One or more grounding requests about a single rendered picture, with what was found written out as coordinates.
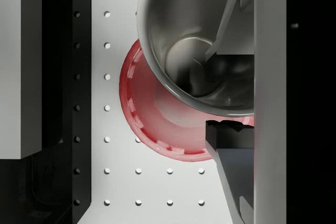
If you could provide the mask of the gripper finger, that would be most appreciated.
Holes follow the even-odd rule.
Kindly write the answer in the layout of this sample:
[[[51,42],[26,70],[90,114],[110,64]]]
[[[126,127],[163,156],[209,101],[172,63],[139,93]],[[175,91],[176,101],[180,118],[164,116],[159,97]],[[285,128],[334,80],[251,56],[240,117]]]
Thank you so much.
[[[227,0],[205,59],[207,81],[254,76],[254,0]]]
[[[205,146],[221,179],[233,222],[254,220],[254,127],[206,121]]]

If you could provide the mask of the black mug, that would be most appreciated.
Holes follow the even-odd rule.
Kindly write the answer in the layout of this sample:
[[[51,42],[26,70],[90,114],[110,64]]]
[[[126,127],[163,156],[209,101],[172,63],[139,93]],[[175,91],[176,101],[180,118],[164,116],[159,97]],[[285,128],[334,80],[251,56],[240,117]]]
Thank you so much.
[[[254,113],[254,76],[210,82],[205,54],[216,38],[227,0],[139,0],[140,45],[155,77],[183,103],[206,113]]]

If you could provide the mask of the red plate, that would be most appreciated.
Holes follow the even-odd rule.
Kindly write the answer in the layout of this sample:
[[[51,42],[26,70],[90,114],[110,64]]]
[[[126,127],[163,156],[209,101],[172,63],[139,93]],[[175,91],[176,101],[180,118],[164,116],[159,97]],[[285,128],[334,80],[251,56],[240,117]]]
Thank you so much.
[[[225,118],[194,109],[172,95],[152,73],[136,40],[122,65],[119,96],[135,135],[155,152],[183,162],[211,159],[206,121]]]

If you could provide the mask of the black stove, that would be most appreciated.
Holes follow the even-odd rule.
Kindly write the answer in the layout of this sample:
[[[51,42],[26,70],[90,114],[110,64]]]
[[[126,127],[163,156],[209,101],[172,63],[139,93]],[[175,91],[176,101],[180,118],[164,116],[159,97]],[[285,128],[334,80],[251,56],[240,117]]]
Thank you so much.
[[[0,0],[0,224],[91,205],[91,0]]]

